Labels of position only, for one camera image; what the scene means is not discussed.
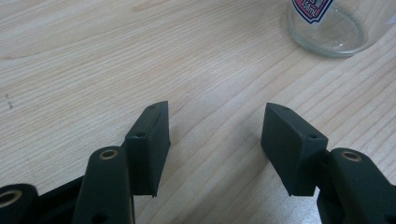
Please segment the screw hole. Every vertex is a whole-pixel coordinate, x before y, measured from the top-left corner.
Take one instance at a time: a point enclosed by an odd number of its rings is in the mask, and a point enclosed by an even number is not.
[[[136,136],[137,137],[144,137],[144,136],[146,136],[146,134],[145,133],[137,133]]]
[[[341,155],[350,161],[362,161],[361,156],[354,152],[344,151]]]
[[[315,135],[315,134],[309,134],[309,135],[308,135],[308,138],[316,139],[316,138],[318,138],[318,136]]]
[[[22,191],[13,189],[0,194],[0,208],[15,203],[22,196]]]
[[[110,149],[110,150],[106,150],[103,151],[101,154],[99,154],[99,158],[101,160],[110,160],[115,158],[117,155],[119,154],[119,152],[115,149]]]
[[[396,224],[396,216],[385,215],[385,220],[389,224]]]
[[[104,212],[100,212],[94,215],[91,219],[92,223],[95,224],[105,223],[107,220],[108,220],[108,215]]]

